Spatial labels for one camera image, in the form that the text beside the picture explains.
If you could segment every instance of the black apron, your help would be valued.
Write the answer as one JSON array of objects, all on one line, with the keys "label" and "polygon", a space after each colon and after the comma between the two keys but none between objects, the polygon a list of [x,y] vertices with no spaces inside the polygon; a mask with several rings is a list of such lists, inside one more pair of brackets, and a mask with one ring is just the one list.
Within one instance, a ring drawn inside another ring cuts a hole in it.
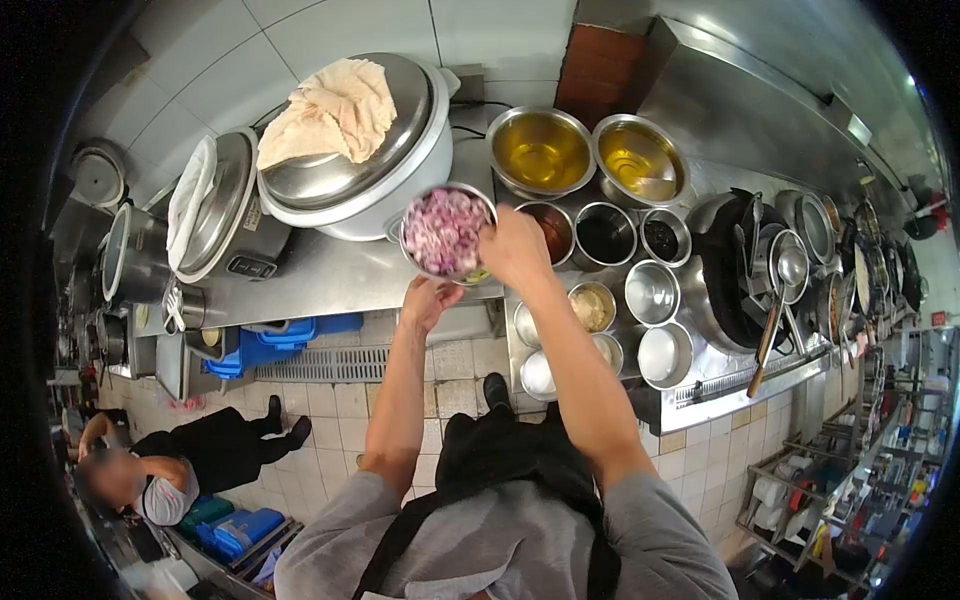
[{"label": "black apron", "polygon": [[437,464],[437,490],[410,500],[396,516],[360,577],[353,600],[360,600],[367,591],[380,591],[391,567],[434,511],[516,480],[536,482],[543,492],[587,518],[594,532],[587,598],[613,598],[620,557],[607,541],[603,506],[594,493],[587,460],[570,443],[556,406],[551,409],[548,420],[537,425],[515,422],[505,408],[476,421],[454,415]]},{"label": "black apron", "polygon": [[261,466],[259,444],[250,422],[235,408],[225,408],[171,431],[155,431],[130,452],[141,457],[186,458],[197,475],[200,495],[211,495],[256,481]]}]

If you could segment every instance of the beige towel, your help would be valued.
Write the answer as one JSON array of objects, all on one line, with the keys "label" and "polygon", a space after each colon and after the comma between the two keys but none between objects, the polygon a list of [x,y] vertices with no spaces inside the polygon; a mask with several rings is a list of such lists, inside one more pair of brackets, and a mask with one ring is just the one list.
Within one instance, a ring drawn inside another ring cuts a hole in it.
[{"label": "beige towel", "polygon": [[396,119],[383,73],[369,60],[340,59],[308,77],[264,131],[256,168],[331,153],[351,162],[370,158]]}]

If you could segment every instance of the hand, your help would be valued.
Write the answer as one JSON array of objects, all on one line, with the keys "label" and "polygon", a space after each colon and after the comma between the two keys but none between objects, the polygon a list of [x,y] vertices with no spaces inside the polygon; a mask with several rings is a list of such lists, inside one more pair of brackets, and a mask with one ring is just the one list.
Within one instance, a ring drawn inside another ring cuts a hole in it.
[{"label": "hand", "polygon": [[484,267],[522,297],[555,279],[543,230],[533,217],[505,204],[496,208],[496,228],[480,230],[479,250]]},{"label": "hand", "polygon": [[400,309],[400,324],[426,335],[437,326],[440,315],[464,295],[463,286],[452,281],[434,281],[418,275],[410,282]]}]

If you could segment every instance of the bowl of oil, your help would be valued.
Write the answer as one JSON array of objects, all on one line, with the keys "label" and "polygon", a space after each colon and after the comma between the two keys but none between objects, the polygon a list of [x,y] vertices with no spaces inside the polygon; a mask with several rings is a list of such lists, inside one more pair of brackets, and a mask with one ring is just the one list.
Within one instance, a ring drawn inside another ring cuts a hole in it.
[{"label": "bowl of oil", "polygon": [[551,201],[580,189],[596,171],[587,128],[549,107],[511,108],[487,129],[496,176],[527,200]]},{"label": "bowl of oil", "polygon": [[691,193],[686,159],[667,133],[633,114],[597,123],[590,149],[604,195],[624,208],[672,206]]}]

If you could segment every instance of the soy sauce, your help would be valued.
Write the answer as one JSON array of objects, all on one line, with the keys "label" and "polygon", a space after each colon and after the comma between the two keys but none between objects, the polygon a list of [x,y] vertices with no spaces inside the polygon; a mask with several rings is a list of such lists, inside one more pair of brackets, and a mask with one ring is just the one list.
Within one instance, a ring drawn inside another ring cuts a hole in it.
[{"label": "soy sauce", "polygon": [[643,237],[647,246],[659,258],[673,260],[680,249],[677,234],[666,223],[661,221],[647,221],[643,226]]},{"label": "soy sauce", "polygon": [[598,262],[613,264],[630,256],[630,237],[601,216],[590,216],[577,224],[577,239],[584,252]]}]

